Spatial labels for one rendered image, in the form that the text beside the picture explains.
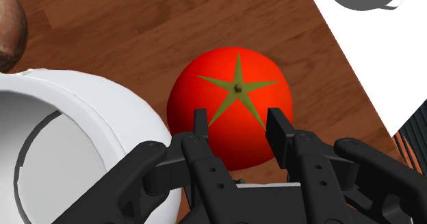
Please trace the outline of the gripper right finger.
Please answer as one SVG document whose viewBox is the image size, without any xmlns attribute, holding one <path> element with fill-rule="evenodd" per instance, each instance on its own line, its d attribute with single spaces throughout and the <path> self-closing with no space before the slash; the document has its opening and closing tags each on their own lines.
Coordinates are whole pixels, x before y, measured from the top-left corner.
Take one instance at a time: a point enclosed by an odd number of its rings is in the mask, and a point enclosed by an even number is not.
<svg viewBox="0 0 427 224">
<path fill-rule="evenodd" d="M 268 110 L 266 138 L 300 181 L 307 224 L 427 224 L 427 177 L 355 138 L 326 143 Z"/>
</svg>

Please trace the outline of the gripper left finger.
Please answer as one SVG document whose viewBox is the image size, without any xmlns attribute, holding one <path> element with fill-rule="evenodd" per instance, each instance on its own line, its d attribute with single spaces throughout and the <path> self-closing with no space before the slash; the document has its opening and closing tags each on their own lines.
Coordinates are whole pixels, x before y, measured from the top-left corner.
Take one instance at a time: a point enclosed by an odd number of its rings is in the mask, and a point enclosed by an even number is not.
<svg viewBox="0 0 427 224">
<path fill-rule="evenodd" d="M 207 143 L 207 114 L 169 147 L 135 147 L 52 224 L 146 224 L 175 188 L 189 187 L 190 212 L 180 224 L 241 224 L 238 187 Z"/>
</svg>

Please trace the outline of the red tomato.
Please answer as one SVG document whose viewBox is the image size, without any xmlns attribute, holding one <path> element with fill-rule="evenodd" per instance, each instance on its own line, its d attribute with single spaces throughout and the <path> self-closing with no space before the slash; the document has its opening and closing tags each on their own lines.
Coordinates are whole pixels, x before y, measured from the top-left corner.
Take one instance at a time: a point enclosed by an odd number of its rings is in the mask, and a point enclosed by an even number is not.
<svg viewBox="0 0 427 224">
<path fill-rule="evenodd" d="M 292 94 L 280 68 L 268 57 L 241 47 L 201 54 L 182 71 L 167 108 L 171 134 L 194 129 L 194 111 L 205 109 L 208 143 L 230 171 L 273 158 L 266 140 L 269 108 L 293 119 Z"/>
</svg>

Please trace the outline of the white bowl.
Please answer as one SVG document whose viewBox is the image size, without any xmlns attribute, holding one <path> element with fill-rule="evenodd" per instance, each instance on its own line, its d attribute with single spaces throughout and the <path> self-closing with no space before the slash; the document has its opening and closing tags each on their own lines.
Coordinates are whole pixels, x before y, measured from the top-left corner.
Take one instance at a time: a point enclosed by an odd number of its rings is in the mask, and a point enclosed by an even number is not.
<svg viewBox="0 0 427 224">
<path fill-rule="evenodd" d="M 170 141 L 145 100 L 104 77 L 0 73 L 0 224 L 175 224 L 181 191 L 143 185 Z"/>
</svg>

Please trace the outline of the brown round object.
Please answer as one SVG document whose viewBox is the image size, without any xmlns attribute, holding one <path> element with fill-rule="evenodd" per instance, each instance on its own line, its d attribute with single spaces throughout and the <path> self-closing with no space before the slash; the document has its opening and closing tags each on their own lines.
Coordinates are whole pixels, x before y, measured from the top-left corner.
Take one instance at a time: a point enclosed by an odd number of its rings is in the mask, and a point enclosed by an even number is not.
<svg viewBox="0 0 427 224">
<path fill-rule="evenodd" d="M 28 41 L 28 22 L 18 0 L 0 0 L 0 72 L 7 73 L 22 58 Z"/>
</svg>

